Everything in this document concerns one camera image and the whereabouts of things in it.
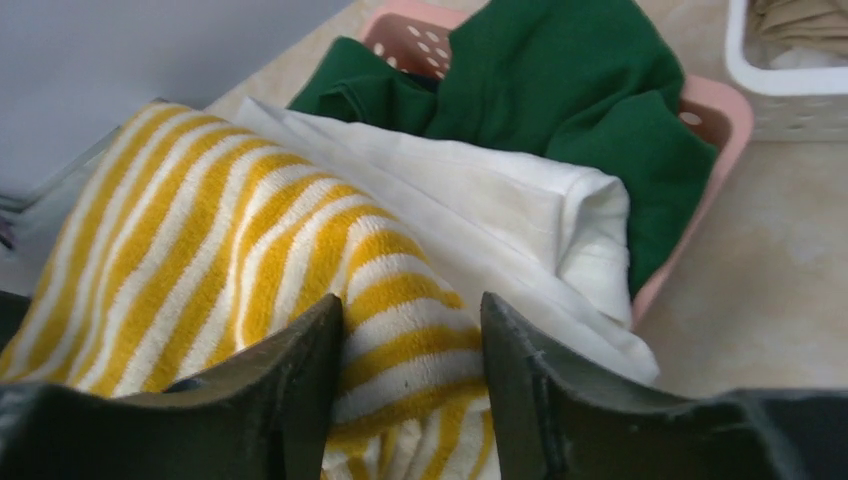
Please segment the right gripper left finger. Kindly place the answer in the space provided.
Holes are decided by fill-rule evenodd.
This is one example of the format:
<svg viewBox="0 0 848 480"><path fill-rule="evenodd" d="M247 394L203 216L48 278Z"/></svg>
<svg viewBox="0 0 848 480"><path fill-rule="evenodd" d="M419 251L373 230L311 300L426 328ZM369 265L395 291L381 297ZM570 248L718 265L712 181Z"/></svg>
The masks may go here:
<svg viewBox="0 0 848 480"><path fill-rule="evenodd" d="M5 479L316 479L331 423L342 305L163 391L103 398L62 385L1 389Z"/></svg>

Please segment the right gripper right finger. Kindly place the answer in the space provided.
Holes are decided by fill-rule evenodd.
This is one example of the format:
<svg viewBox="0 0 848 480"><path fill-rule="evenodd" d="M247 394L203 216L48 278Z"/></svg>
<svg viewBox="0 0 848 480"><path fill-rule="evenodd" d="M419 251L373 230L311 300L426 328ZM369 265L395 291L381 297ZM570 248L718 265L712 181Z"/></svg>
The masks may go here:
<svg viewBox="0 0 848 480"><path fill-rule="evenodd" d="M484 367L505 479L843 479L847 393L702 399L614 373L485 293Z"/></svg>

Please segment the yellow patterned garment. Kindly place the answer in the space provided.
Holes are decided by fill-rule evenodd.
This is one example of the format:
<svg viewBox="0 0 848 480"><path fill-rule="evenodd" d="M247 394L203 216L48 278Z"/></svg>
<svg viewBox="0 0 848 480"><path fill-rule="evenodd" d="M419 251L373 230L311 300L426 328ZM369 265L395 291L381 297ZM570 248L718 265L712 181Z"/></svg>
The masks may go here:
<svg viewBox="0 0 848 480"><path fill-rule="evenodd" d="M493 479L479 324L371 196L219 117L149 104L52 249L5 381L159 391L282 330L326 294L344 342L325 479Z"/></svg>

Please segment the white garment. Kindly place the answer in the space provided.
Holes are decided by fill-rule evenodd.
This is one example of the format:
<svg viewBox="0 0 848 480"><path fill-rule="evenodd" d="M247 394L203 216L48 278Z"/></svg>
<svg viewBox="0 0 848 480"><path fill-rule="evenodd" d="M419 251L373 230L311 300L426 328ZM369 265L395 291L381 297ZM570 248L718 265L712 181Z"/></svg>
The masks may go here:
<svg viewBox="0 0 848 480"><path fill-rule="evenodd" d="M659 372L632 332L629 197L596 169L245 100L237 124L341 176L413 234L471 306L493 292L625 377Z"/></svg>

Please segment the green garment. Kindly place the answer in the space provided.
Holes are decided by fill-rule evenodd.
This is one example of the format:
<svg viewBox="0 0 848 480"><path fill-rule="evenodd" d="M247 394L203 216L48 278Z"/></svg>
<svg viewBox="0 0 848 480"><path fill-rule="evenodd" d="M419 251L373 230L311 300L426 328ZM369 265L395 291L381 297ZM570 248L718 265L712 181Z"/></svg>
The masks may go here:
<svg viewBox="0 0 848 480"><path fill-rule="evenodd" d="M441 42L422 27L373 46L336 39L290 108L619 178L637 292L680 241L718 155L680 119L684 83L631 1L500 0Z"/></svg>

